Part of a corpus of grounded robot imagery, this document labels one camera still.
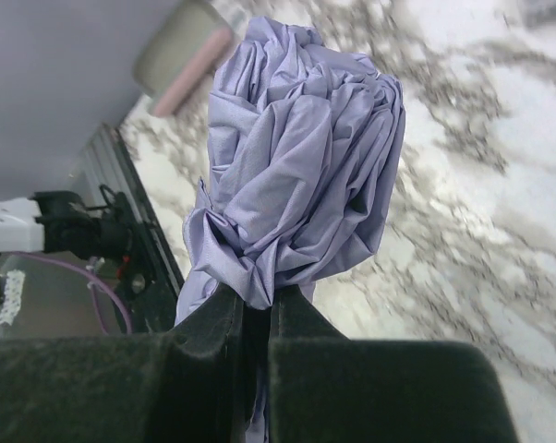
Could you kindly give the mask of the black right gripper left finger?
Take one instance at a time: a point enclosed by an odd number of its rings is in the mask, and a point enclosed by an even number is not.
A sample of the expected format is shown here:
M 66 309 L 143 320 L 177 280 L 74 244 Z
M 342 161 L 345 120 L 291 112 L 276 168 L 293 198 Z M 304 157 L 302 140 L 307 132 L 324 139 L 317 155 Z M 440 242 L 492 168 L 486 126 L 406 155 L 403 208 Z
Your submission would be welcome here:
M 0 442 L 241 442 L 244 305 L 221 288 L 176 328 L 0 341 Z

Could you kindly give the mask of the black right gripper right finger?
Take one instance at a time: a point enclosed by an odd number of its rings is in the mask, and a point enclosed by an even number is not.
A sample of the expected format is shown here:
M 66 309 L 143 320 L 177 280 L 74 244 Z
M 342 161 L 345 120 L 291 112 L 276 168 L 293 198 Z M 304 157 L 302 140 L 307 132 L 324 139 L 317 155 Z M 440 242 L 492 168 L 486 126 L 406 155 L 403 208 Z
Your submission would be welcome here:
M 490 361 L 457 341 L 352 340 L 296 287 L 269 341 L 272 442 L 515 442 Z

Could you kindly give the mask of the lavender folding umbrella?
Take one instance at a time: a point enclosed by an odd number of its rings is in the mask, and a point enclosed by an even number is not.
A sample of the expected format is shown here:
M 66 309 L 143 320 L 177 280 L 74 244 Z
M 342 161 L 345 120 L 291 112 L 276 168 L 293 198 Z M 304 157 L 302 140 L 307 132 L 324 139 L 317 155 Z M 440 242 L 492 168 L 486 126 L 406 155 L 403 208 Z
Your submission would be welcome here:
M 245 303 L 243 440 L 265 442 L 274 296 L 311 300 L 317 281 L 376 254 L 404 141 L 402 86 L 312 28 L 254 17 L 215 73 L 208 111 L 210 172 L 183 224 L 191 268 L 175 319 L 221 286 Z

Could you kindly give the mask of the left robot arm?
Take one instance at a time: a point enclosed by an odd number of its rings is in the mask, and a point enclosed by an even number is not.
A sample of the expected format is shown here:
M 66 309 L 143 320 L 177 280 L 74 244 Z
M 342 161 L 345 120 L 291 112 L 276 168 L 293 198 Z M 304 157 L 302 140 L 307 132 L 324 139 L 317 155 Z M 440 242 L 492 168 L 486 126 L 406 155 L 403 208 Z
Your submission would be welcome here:
M 0 201 L 0 253 L 71 252 L 81 259 L 121 259 L 133 246 L 127 197 L 101 185 L 104 203 L 89 207 L 72 191 Z

